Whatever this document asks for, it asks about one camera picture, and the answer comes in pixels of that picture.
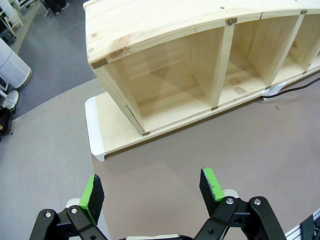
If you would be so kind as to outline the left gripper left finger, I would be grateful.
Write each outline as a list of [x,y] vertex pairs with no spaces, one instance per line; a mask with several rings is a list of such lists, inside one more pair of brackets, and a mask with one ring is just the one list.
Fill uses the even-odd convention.
[[106,240],[98,228],[98,221],[105,199],[101,179],[97,174],[89,177],[79,203],[71,204],[57,213],[43,209],[35,220],[31,240]]

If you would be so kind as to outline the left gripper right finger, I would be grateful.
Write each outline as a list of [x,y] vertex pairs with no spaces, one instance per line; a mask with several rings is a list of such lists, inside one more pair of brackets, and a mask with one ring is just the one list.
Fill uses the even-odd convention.
[[196,240],[222,240],[230,228],[240,228],[248,240],[284,240],[284,231],[263,196],[248,202],[226,195],[211,168],[200,172],[201,191],[209,218],[195,236]]

